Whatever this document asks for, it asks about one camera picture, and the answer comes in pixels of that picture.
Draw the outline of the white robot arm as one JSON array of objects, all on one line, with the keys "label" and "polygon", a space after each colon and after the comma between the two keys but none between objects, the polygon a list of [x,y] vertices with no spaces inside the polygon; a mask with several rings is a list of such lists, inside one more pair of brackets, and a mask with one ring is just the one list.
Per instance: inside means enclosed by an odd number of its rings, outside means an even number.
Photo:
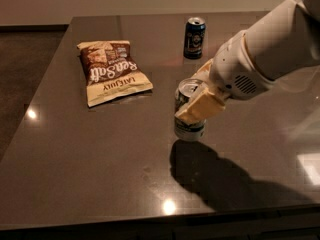
[{"label": "white robot arm", "polygon": [[230,38],[194,75],[202,81],[175,113],[194,124],[225,109],[228,99],[249,100],[274,82],[320,62],[320,0],[285,0]]}]

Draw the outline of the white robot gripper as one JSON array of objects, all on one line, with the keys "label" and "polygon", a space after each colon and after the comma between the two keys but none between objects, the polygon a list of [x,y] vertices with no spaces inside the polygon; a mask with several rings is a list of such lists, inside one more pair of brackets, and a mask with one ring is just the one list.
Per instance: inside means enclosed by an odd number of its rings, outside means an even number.
[{"label": "white robot gripper", "polygon": [[[238,32],[224,43],[212,59],[206,61],[192,76],[204,82],[211,80],[230,98],[248,100],[271,89],[274,81],[265,77],[252,62],[246,46],[246,32]],[[195,124],[225,109],[224,102],[208,87],[200,86],[189,101],[175,113],[185,124]]]}]

